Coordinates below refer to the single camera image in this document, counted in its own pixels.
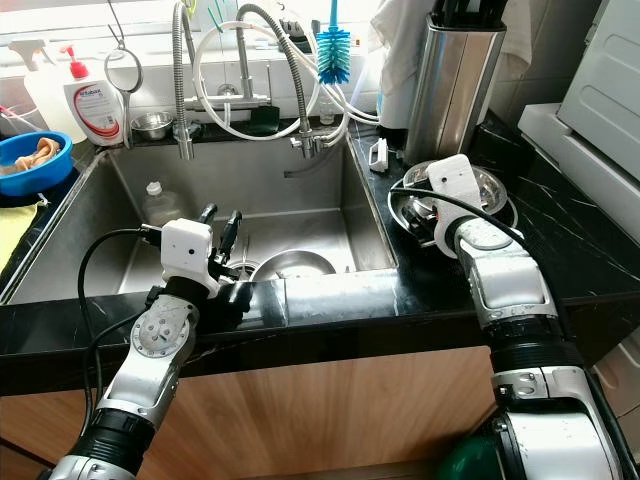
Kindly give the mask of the stainless steel knife block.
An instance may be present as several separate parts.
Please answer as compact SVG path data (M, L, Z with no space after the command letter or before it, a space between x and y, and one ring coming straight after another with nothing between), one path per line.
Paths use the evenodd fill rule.
M463 154L497 69L509 0L435 0L425 20L419 82L404 145L407 164Z

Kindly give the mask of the large steel bowl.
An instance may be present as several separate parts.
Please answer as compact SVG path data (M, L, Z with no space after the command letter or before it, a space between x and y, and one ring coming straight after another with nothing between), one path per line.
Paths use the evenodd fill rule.
M411 166L404 173L401 179L401 186L430 189L429 165L430 163L420 163ZM498 214L508 204L506 187L500 183L500 180L492 172L480 168L480 166L472 166L472 172L474 172L477 187L479 187L481 206L483 206L484 211L490 215ZM434 218L436 215L433 198L411 197L408 200L408 206L419 218Z

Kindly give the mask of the blue plastic bowl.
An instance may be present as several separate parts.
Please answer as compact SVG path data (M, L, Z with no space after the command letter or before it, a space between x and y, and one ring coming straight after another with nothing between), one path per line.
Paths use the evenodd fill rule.
M0 165L9 166L18 159L19 156L26 156L35 151L38 138L54 138L61 145L61 151L55 159L49 163L37 166L28 172L17 174L0 175L0 195L9 197L19 197L26 195L36 195L46 189L56 186L69 177L73 168L72 155L70 150L74 147L72 138L68 134L56 131L37 131L31 133L18 134L8 140L0 142Z

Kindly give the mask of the beige crumpled cloth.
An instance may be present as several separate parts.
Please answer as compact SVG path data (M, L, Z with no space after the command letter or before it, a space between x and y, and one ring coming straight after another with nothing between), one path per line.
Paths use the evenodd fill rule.
M50 160L55 159L55 156L60 154L60 151L61 145L54 138L40 137L32 154L19 156L12 165L3 166L1 173L10 175L28 172L28 170L35 169L37 166L49 163Z

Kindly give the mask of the white appliance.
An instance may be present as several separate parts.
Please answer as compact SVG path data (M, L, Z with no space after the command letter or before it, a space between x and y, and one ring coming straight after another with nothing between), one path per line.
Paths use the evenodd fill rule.
M640 198L640 0L604 1L564 100L518 128L584 191Z

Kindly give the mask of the white hanging towel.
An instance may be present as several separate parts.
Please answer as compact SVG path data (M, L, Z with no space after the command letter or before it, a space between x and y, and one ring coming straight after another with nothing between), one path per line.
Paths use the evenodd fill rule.
M426 19L435 0L381 0L374 17L371 47L387 49L383 81L398 83L419 68ZM502 20L507 27L500 60L508 72L525 73L534 60L532 14L529 0L508 0Z

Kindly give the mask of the black sponge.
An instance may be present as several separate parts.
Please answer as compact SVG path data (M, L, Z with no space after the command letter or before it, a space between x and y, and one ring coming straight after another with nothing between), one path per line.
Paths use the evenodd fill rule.
M268 137L280 131L280 109L273 105L262 105L250 110L250 118L243 132L255 137Z

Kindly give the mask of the white spray bottle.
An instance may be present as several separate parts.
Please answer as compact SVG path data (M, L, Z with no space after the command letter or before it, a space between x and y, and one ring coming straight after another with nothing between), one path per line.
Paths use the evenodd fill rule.
M76 123L70 118L70 111L65 105L65 97L61 90L61 82L55 76L55 70L41 67L37 52L44 49L45 40L13 40L9 49L17 52L20 60L28 69L23 78L24 87L31 100L35 102L38 113L44 119L50 131L58 131L74 138Z

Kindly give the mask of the round steel plate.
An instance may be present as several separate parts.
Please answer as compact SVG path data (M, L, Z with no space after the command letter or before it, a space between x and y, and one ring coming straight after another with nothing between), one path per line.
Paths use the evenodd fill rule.
M399 228L403 230L404 230L403 200L404 198L411 198L411 197L424 198L424 197L413 196L413 195L393 195L393 193L389 193L389 195L387 196L390 215L392 215L392 218L394 221L396 221L396 224L399 225ZM511 201L509 201L509 196L508 196L508 204L506 205L506 207L503 207L503 209L500 210L498 214L495 214L492 216L494 216L495 219L502 221L502 223L506 224L507 227L509 228L513 228L513 229L518 228L518 219L520 219L520 215L518 215L517 207L513 205ZM420 246L422 247L430 247L430 246L434 246L435 244L434 237L428 237L428 238L416 238L415 236L412 236L412 237L415 238L415 241L419 243Z

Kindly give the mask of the thin green straw brush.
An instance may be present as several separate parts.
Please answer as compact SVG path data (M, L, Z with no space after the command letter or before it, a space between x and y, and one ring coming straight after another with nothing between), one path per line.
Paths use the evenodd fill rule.
M223 15L223 1L207 0L206 10L210 15L212 28L214 28L219 35L224 35L223 24L225 23L225 18Z

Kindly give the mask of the small steel bowl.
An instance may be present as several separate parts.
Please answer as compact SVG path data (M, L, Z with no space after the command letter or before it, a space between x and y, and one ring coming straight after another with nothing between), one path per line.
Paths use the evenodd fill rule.
M138 141L160 141L172 133L174 116L169 111L147 111L131 120L133 137Z

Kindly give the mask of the yellow dish cloth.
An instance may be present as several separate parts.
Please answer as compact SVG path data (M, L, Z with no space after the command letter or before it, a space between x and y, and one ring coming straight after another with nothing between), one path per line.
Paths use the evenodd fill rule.
M0 209L0 269L12 259L20 238L26 234L38 211L36 204Z

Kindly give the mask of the chrome gooseneck faucet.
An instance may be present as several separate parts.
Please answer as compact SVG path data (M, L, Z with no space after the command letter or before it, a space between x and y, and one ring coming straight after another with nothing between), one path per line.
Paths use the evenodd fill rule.
M236 20L243 20L247 14L256 14L266 23L270 31L276 36L276 40L279 41L280 47L284 52L285 61L287 61L289 72L291 72L292 83L294 87L294 95L296 95L298 116L297 116L297 128L294 129L292 137L289 137L292 145L301 151L303 159L314 159L317 155L317 151L320 150L320 140L317 137L317 133L312 129L310 125L310 119L308 119L308 106L305 95L305 83L303 83L303 77L301 72L302 54L296 51L293 42L289 40L287 32L284 31L282 24L271 15L268 10L261 8L260 5L255 3L246 3L242 6L238 6L236 13Z

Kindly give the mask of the chrome spring spray faucet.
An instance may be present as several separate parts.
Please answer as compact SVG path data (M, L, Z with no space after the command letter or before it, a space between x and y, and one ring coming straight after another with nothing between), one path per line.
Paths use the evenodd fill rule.
M188 3L186 0L174 0L172 10L172 73L175 111L172 133L175 142L177 142L179 159L184 163L192 163L195 160L195 145L193 145L191 133L189 133L186 106L186 72L192 49Z

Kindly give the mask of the clear plastic bottle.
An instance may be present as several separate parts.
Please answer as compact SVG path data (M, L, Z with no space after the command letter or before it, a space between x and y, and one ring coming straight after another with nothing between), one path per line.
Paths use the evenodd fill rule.
M147 183L145 193L142 204L145 224L151 227L164 227L169 221L186 218L187 211L183 209L178 196L164 189L159 180Z

